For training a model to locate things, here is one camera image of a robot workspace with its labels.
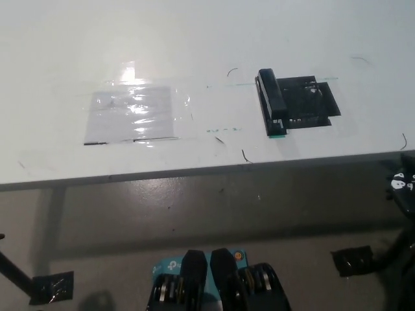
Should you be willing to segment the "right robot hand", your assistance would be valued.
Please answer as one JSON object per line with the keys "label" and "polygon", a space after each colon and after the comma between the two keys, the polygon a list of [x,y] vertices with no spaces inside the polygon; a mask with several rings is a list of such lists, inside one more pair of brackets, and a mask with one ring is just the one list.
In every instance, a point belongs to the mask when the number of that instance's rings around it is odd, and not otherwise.
{"label": "right robot hand", "polygon": [[414,156],[401,154],[400,167],[387,181],[389,196],[407,218],[414,219]]}

